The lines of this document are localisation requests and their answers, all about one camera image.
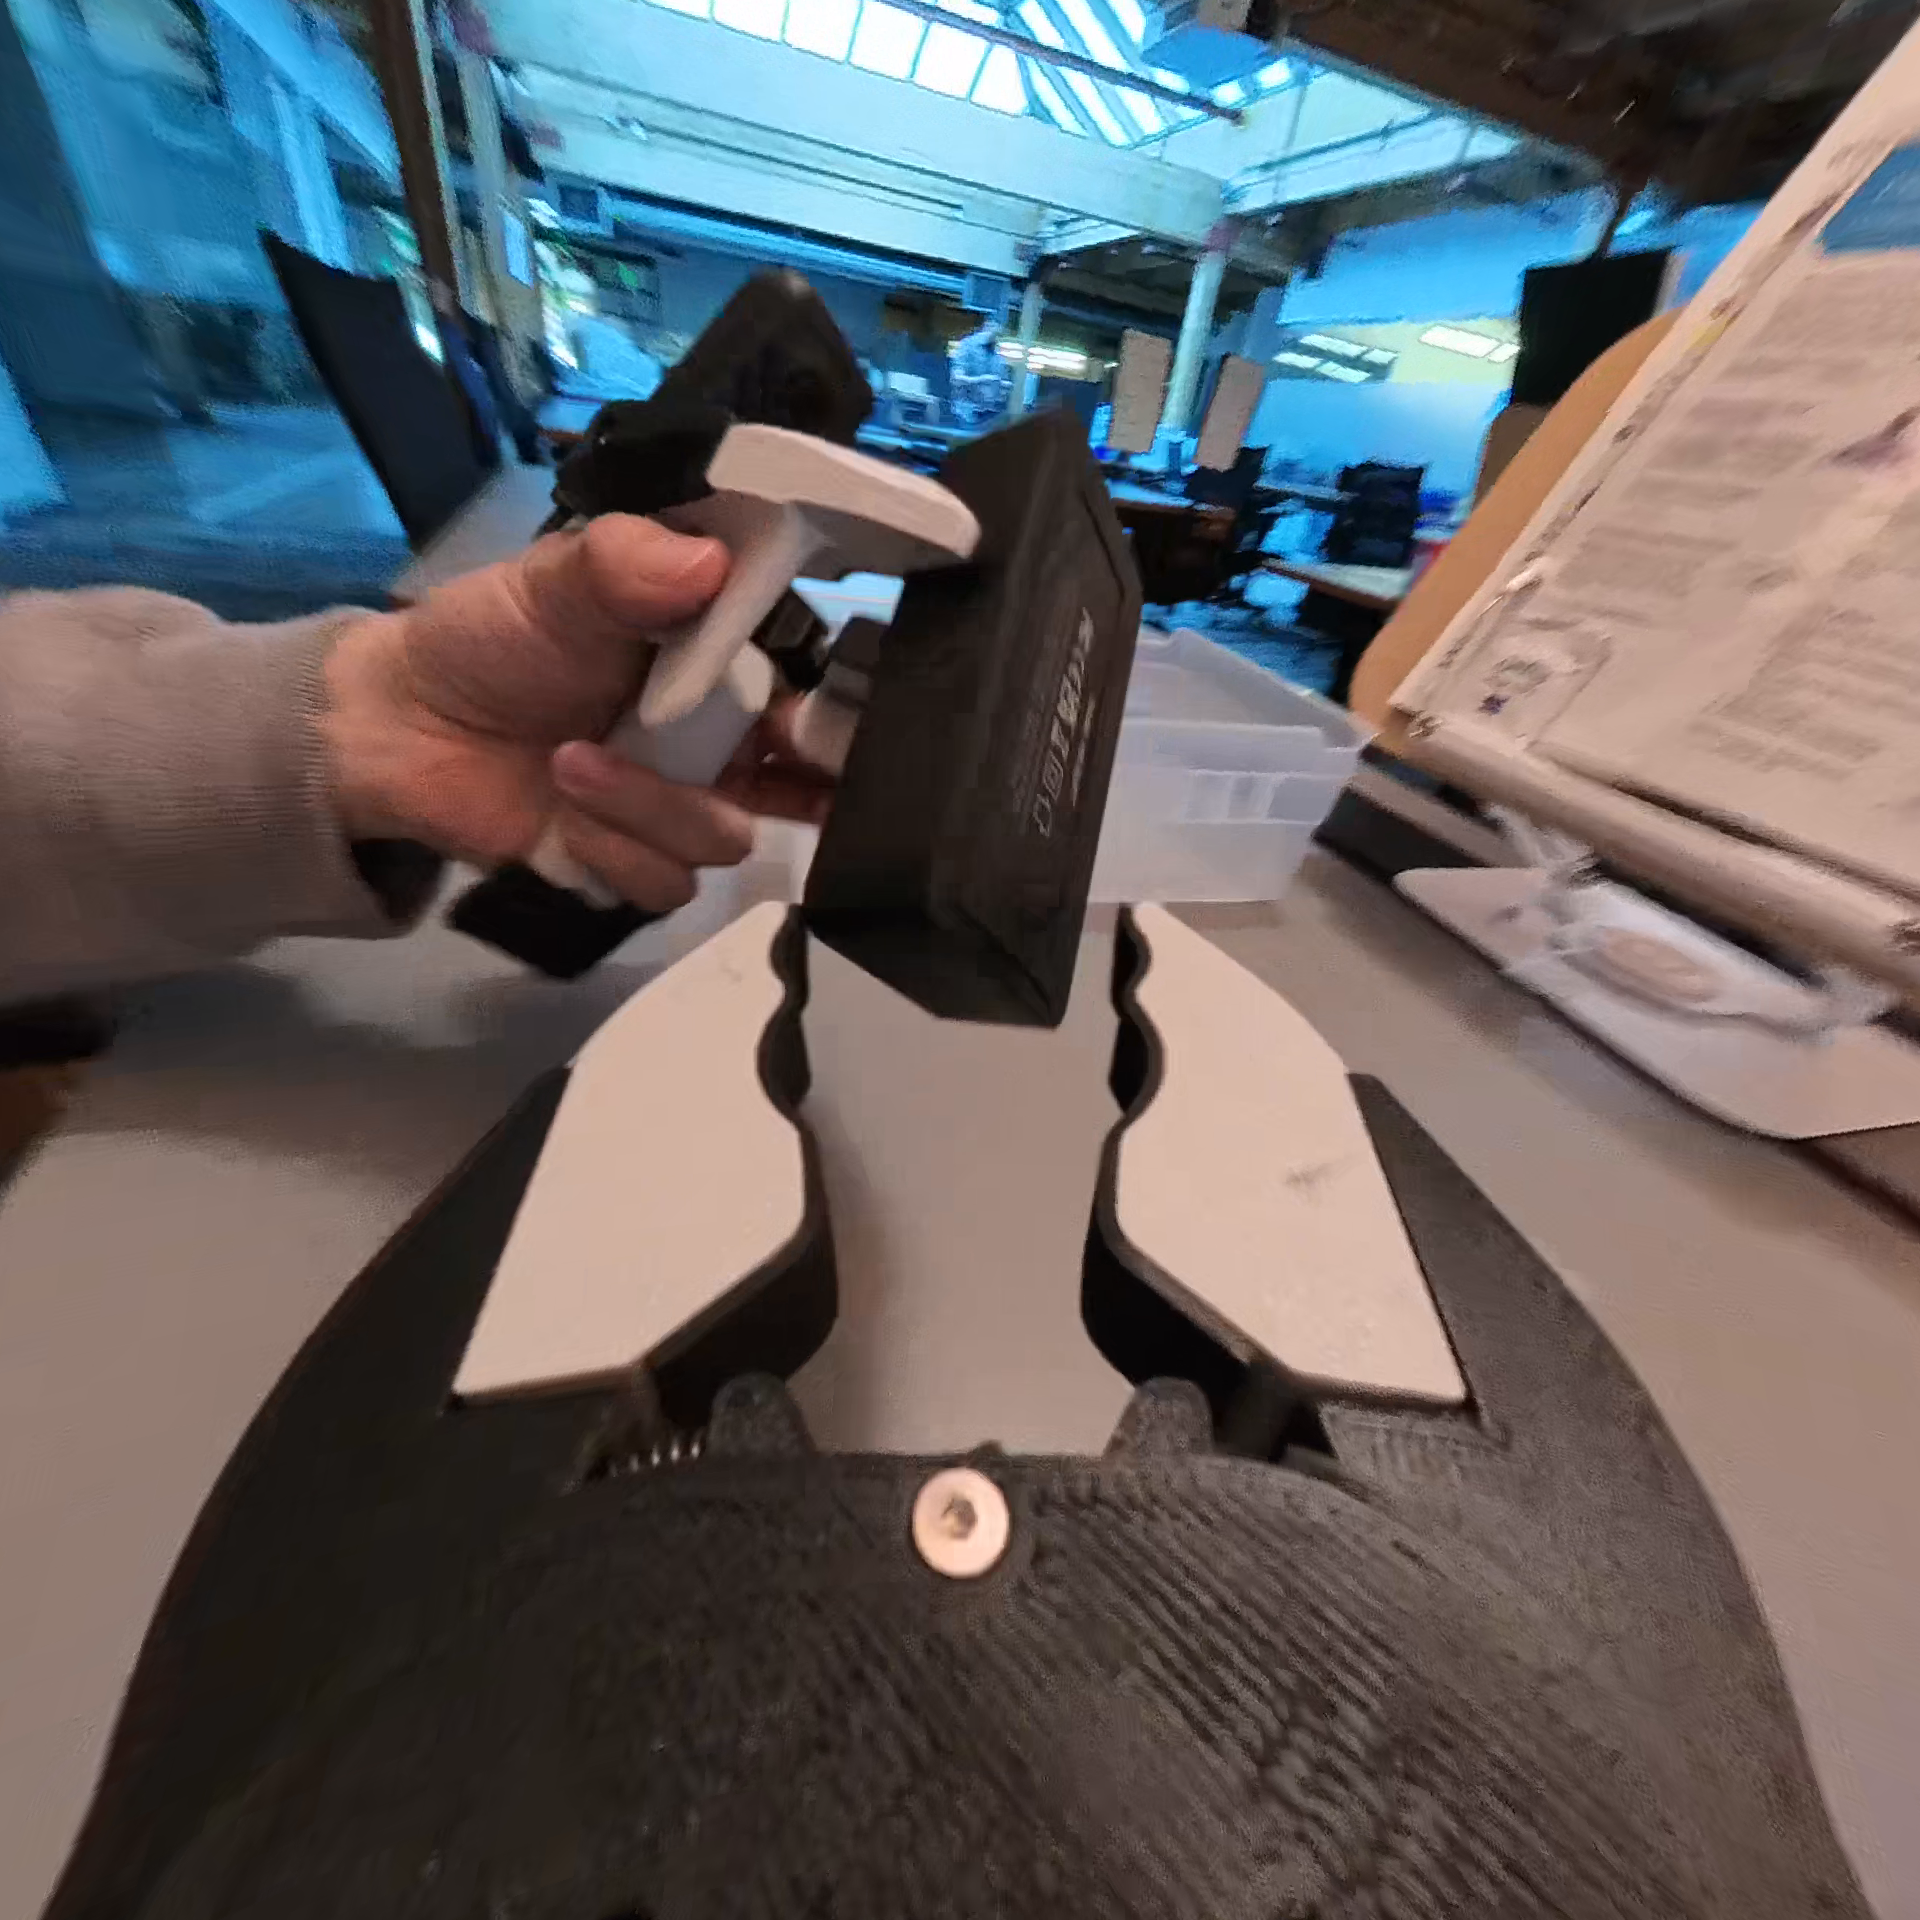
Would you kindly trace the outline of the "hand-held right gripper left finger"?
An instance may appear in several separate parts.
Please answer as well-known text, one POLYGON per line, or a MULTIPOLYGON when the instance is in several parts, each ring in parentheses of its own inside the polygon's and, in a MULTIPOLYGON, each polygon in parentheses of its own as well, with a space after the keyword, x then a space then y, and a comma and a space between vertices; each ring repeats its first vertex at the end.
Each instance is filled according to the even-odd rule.
POLYGON ((707 1425, 791 1378, 837 1320, 801 1106, 809 939, 756 904, 653 977, 567 1068, 449 1389, 502 1404, 640 1385, 707 1425))

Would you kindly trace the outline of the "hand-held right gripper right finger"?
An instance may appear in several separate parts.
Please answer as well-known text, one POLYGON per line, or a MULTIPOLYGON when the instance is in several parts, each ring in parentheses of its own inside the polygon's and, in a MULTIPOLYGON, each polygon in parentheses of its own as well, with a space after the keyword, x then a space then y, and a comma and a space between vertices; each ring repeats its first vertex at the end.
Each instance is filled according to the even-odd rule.
POLYGON ((1118 1108, 1079 1308, 1129 1385, 1191 1385, 1237 1457, 1329 1450, 1326 1411, 1472 1406, 1351 1075, 1164 906, 1118 913, 1118 1108))

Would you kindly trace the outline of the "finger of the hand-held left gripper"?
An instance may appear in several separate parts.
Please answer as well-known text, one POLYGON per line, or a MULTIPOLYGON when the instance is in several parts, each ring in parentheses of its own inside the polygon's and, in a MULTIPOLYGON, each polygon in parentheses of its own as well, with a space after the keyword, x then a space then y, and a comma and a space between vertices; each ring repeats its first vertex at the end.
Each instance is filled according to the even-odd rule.
POLYGON ((919 470, 767 424, 733 424, 704 468, 704 506, 769 509, 800 540, 793 578, 902 578, 968 562, 972 508, 919 470))
POLYGON ((837 625, 816 616, 783 652, 783 684, 798 699, 785 710, 783 746, 798 765, 841 771, 873 699, 887 626, 875 616, 837 625))

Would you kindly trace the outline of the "black USB hub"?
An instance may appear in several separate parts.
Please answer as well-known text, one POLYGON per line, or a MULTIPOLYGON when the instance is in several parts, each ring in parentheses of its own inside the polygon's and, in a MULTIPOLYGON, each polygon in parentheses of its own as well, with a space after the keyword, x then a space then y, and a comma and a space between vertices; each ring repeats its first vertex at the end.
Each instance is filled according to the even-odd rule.
POLYGON ((907 578, 806 868, 806 936, 923 1012, 1052 1028, 1088 920, 1143 589, 1068 412, 949 456, 968 562, 907 578))

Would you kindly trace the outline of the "person's left forearm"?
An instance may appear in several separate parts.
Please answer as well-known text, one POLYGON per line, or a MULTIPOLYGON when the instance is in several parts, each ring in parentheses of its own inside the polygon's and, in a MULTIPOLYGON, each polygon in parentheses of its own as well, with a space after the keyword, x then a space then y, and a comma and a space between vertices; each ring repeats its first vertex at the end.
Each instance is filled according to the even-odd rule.
POLYGON ((444 857, 351 838, 334 803, 325 666, 364 617, 228 622, 133 588, 4 595, 4 1012, 417 924, 444 857))

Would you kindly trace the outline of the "grey desk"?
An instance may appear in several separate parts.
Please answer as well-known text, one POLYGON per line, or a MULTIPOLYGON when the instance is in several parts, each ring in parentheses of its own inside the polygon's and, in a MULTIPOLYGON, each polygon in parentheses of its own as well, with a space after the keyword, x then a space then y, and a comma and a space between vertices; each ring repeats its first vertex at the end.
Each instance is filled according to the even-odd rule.
MULTIPOLYGON (((4 1194, 4 1916, 39 1916, 157 1595, 257 1404, 424 1192, 729 889, 573 987, 441 925, 136 998, 4 1194)), ((1832 1824, 1915 1916, 1915 1230, 1591 1050, 1309 856, 1189 924, 1379 1077, 1643 1378, 1760 1593, 1832 1824)), ((1077 1316, 1110 1124, 1110 920, 1052 1034, 923 1020, 835 953, 806 1046, 844 1316, 800 1380, 851 1450, 1091 1450, 1077 1316)))

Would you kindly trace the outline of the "person's left hand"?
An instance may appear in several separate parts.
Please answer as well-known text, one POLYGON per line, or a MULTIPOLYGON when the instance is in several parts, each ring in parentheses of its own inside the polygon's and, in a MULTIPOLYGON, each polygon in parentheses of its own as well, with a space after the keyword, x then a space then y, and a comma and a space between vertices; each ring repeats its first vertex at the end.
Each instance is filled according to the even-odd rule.
POLYGON ((831 782, 795 754, 793 704, 767 709, 713 784, 605 746, 647 641, 704 612, 726 576, 717 542, 612 515, 343 628, 320 733, 347 838, 494 870, 552 835, 615 901, 662 914, 702 870, 740 864, 760 818, 821 825, 831 782))

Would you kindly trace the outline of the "black partition panel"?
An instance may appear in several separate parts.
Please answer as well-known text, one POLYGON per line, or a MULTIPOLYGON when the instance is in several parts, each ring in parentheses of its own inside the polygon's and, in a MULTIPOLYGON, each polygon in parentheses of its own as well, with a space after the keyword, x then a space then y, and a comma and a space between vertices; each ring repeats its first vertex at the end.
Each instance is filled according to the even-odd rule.
POLYGON ((420 347, 392 278, 334 268, 268 229, 257 242, 302 347, 406 545, 424 548, 495 468, 495 456, 480 450, 465 396, 420 347))

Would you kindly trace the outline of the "translucent plastic bin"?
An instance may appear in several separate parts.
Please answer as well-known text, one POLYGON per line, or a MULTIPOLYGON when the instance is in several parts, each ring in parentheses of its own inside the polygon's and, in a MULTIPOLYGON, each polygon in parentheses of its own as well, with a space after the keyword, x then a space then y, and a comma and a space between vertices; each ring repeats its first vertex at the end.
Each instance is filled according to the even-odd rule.
POLYGON ((1372 740, 1199 632, 1143 625, 1091 906, 1280 901, 1372 740))

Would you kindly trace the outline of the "white stand base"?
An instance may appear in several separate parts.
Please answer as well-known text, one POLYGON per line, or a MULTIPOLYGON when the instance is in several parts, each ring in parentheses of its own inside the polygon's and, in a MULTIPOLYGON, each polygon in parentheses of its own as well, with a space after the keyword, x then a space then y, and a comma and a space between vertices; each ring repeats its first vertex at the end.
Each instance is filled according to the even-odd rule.
POLYGON ((1605 878, 1563 835, 1500 813, 1517 866, 1407 868, 1396 894, 1508 982, 1692 1108, 1806 1142, 1917 1121, 1917 1054, 1892 996, 1801 977, 1605 878))

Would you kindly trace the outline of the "black office chair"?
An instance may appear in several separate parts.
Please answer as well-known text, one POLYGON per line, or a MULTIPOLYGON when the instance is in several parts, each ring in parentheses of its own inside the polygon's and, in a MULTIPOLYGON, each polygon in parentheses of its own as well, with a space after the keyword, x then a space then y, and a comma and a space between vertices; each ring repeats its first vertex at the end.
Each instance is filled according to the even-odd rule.
POLYGON ((1421 516, 1421 465, 1360 462, 1334 478, 1340 506, 1320 542, 1329 570, 1407 571, 1421 516))

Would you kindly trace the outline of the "white printed paper sheets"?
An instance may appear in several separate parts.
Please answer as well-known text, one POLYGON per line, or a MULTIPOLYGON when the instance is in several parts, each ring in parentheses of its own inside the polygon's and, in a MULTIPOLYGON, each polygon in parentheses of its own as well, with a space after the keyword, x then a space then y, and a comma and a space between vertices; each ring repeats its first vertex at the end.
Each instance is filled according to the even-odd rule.
POLYGON ((1395 707, 1915 897, 1917 35, 1395 707))

